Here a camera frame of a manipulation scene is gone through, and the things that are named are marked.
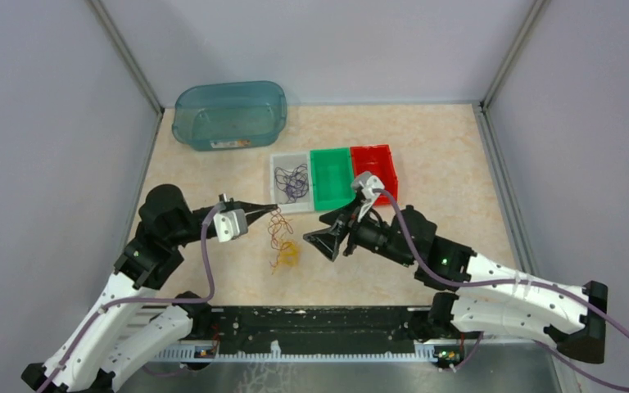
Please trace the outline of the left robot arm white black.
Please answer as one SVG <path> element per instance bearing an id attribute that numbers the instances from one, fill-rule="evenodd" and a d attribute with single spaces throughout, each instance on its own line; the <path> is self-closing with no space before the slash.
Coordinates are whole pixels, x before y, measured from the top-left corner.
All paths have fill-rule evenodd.
<path id="1" fill-rule="evenodd" d="M 179 187 L 154 187 L 140 206 L 132 240 L 114 264 L 84 320 L 43 363 L 28 364 L 22 381 L 35 392 L 117 392 L 142 366 L 172 343 L 206 337 L 215 294 L 207 242 L 230 242 L 250 224 L 277 209 L 225 195 L 210 207 L 191 210 Z M 209 293 L 175 298 L 157 292 L 182 264 L 181 248 L 200 242 Z"/>

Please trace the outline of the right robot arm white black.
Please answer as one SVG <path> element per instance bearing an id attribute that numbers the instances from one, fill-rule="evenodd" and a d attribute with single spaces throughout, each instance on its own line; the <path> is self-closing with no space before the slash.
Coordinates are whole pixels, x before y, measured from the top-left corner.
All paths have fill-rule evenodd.
<path id="1" fill-rule="evenodd" d="M 363 218 L 345 206 L 321 215 L 324 229 L 305 233 L 304 240 L 334 261 L 357 248 L 408 267 L 417 258 L 401 228 L 408 228 L 422 262 L 414 278 L 437 290 L 428 326 L 438 337 L 459 332 L 486 332 L 538 341 L 561 355 L 602 364 L 608 287 L 589 281 L 581 286 L 535 278 L 508 268 L 469 246 L 436 234 L 437 225 L 413 206 L 384 222 L 374 210 Z"/>

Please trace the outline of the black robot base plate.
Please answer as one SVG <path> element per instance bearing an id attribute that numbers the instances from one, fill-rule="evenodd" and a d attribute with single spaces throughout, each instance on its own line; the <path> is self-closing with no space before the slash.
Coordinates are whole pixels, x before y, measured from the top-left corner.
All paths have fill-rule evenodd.
<path id="1" fill-rule="evenodd" d="M 284 355 L 398 355 L 459 337 L 415 306 L 220 306 L 202 312 L 188 334 L 221 355 L 265 355 L 274 342 Z"/>

